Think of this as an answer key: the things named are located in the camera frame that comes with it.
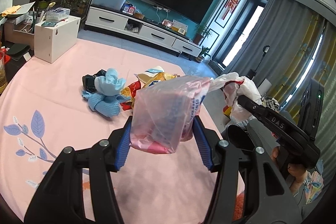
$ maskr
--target hand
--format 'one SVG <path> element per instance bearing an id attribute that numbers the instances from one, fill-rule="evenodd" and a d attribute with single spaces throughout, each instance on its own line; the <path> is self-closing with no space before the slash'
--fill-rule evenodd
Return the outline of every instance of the hand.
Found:
<path id="1" fill-rule="evenodd" d="M 271 159 L 278 166 L 277 157 L 279 155 L 279 147 L 275 147 L 272 150 Z M 295 194 L 300 186 L 305 182 L 307 178 L 308 172 L 302 164 L 289 164 L 288 165 L 288 173 L 290 173 L 293 177 L 295 177 L 294 182 L 289 187 L 292 194 Z"/>

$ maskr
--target metal bolt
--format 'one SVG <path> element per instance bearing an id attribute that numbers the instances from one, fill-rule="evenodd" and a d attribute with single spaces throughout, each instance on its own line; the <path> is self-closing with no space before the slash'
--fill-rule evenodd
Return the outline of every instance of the metal bolt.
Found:
<path id="1" fill-rule="evenodd" d="M 258 154 L 263 154 L 265 153 L 265 149 L 263 149 L 261 146 L 258 146 L 255 151 L 258 153 Z"/>
<path id="2" fill-rule="evenodd" d="M 109 140 L 101 140 L 100 142 L 99 142 L 99 145 L 100 146 L 108 146 L 109 145 Z"/>
<path id="3" fill-rule="evenodd" d="M 71 152 L 72 152 L 72 147 L 67 146 L 66 148 L 63 149 L 63 152 L 64 152 L 65 154 L 69 154 L 69 153 L 71 153 Z"/>
<path id="4" fill-rule="evenodd" d="M 222 147 L 227 147 L 229 145 L 229 142 L 226 140 L 220 140 L 219 145 Z"/>

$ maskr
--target tv stand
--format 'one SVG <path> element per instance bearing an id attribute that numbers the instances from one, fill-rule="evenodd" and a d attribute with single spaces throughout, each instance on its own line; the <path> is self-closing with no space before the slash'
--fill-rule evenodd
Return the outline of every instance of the tv stand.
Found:
<path id="1" fill-rule="evenodd" d="M 127 22 L 137 22 L 139 32 L 131 32 L 125 29 Z M 189 42 L 189 38 L 171 29 L 167 29 L 162 24 L 156 25 L 148 19 L 138 19 L 132 15 L 124 14 L 107 7 L 91 5 L 84 29 L 88 26 L 117 32 L 127 35 L 129 40 L 138 39 L 159 45 L 177 53 L 182 52 L 190 56 L 197 57 L 201 52 L 201 47 Z"/>

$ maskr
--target floor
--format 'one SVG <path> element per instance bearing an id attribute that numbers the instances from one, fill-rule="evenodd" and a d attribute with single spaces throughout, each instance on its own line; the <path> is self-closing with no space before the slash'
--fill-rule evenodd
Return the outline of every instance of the floor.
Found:
<path id="1" fill-rule="evenodd" d="M 122 48 L 128 51 L 137 52 L 143 55 L 151 56 L 169 63 L 178 65 L 186 75 L 197 75 L 201 77 L 216 78 L 218 75 L 204 63 L 197 63 L 195 61 L 189 61 L 184 55 L 176 57 L 176 55 L 151 48 L 136 42 L 113 37 L 108 34 L 80 30 L 78 38 L 85 39 L 105 45 Z M 225 124 L 228 119 L 223 115 L 223 107 L 226 105 L 224 96 L 220 90 L 210 92 L 203 101 L 206 109 L 208 110 L 211 118 L 213 119 L 216 127 L 220 132 L 224 130 Z"/>

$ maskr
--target plant pot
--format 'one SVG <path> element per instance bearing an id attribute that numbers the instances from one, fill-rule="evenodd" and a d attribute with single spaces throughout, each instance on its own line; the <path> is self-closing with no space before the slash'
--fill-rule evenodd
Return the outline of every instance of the plant pot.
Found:
<path id="1" fill-rule="evenodd" d="M 197 33 L 194 37 L 193 43 L 199 46 L 204 40 L 204 37 Z"/>
<path id="2" fill-rule="evenodd" d="M 198 56 L 198 57 L 195 57 L 195 60 L 197 63 L 202 63 L 203 60 L 204 60 L 204 57 L 203 56 Z"/>

